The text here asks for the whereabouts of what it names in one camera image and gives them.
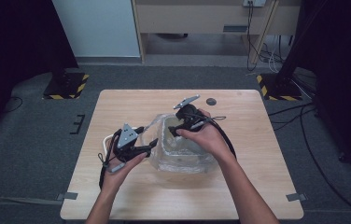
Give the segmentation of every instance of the table top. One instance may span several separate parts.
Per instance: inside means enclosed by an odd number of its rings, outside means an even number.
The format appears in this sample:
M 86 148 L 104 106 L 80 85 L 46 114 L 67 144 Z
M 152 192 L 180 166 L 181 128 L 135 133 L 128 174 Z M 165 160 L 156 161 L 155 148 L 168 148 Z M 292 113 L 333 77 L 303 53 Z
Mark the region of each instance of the table top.
M 299 219 L 299 201 L 288 168 L 258 91 L 253 90 L 107 90 L 102 91 L 77 160 L 61 217 L 86 219 L 99 194 L 103 139 L 123 127 L 147 126 L 158 114 L 175 113 L 173 106 L 200 94 L 192 104 L 226 116 L 218 124 L 231 139 L 237 160 L 264 201 L 279 219 Z M 216 105 L 206 99 L 214 98 Z M 114 201 L 110 219 L 182 220 L 238 219 L 225 179 L 217 168 L 208 174 L 178 174 L 157 171 L 143 161 L 127 176 Z

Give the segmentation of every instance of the yellow and black hazard tape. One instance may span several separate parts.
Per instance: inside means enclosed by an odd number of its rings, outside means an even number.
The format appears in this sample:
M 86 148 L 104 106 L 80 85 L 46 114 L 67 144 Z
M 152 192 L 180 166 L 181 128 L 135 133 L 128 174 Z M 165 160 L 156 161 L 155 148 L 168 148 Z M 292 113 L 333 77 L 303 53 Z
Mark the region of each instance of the yellow and black hazard tape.
M 301 96 L 273 96 L 270 95 L 268 89 L 265 86 L 265 83 L 262 80 L 262 76 L 257 76 L 257 81 L 260 84 L 260 89 L 262 91 L 263 99 L 265 100 L 285 100 L 285 101 L 300 101 L 302 100 Z
M 77 88 L 77 92 L 71 95 L 44 95 L 44 99 L 52 99 L 52 100 L 62 100 L 62 99 L 77 99 L 85 88 L 85 84 L 88 81 L 89 75 L 85 74 L 80 81 L 80 84 Z

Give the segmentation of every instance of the person's left hand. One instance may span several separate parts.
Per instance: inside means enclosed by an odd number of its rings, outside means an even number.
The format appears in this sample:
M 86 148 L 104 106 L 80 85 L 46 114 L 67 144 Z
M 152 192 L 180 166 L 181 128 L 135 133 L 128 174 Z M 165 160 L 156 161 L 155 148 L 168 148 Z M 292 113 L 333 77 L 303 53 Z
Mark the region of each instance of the person's left hand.
M 112 152 L 112 148 L 110 151 L 109 158 L 113 158 L 115 155 Z M 130 161 L 127 161 L 126 164 L 117 170 L 115 173 L 109 173 L 108 171 L 105 171 L 104 175 L 104 182 L 102 186 L 102 192 L 113 192 L 116 193 L 118 192 L 120 186 L 122 185 L 123 181 L 126 179 L 127 174 L 138 164 L 140 163 L 145 157 L 147 153 L 142 153 Z M 120 165 L 122 161 L 119 161 L 117 158 L 111 160 L 109 162 L 109 169 L 114 169 L 118 165 Z

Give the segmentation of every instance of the person's right hand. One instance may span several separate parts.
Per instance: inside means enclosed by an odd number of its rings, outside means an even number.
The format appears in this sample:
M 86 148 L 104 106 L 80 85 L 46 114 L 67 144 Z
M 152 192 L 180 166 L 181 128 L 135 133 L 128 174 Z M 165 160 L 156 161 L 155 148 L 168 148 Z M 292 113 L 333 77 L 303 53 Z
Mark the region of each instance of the person's right hand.
M 210 113 L 199 109 L 205 116 L 210 118 Z M 229 154 L 232 154 L 229 151 L 225 140 L 222 135 L 219 133 L 216 127 L 210 123 L 205 123 L 202 129 L 195 133 L 183 129 L 178 129 L 176 131 L 182 137 L 192 140 L 197 143 L 199 146 L 204 148 L 207 152 L 211 153 L 217 160 L 221 159 Z

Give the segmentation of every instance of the gray carpet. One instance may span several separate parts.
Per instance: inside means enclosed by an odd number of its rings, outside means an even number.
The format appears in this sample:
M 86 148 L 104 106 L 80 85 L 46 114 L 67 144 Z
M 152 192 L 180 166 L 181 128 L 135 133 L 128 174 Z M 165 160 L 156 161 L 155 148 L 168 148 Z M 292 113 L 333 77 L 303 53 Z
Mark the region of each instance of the gray carpet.
M 105 89 L 254 89 L 256 75 L 270 70 L 226 67 L 82 66 L 91 75 L 79 99 L 42 100 L 50 80 L 43 74 L 16 86 L 0 119 L 0 197 L 54 200 L 67 191 L 100 91 Z M 309 103 L 264 101 L 268 113 Z M 284 121 L 299 109 L 272 116 Z M 74 122 L 85 115 L 79 134 Z M 313 154 L 328 180 L 351 202 L 351 164 L 338 161 L 338 149 L 315 113 L 303 116 Z M 351 207 L 326 184 L 313 163 L 298 119 L 275 132 L 296 190 L 305 193 L 301 220 L 282 223 L 351 223 Z M 0 203 L 0 223 L 62 223 L 60 205 Z

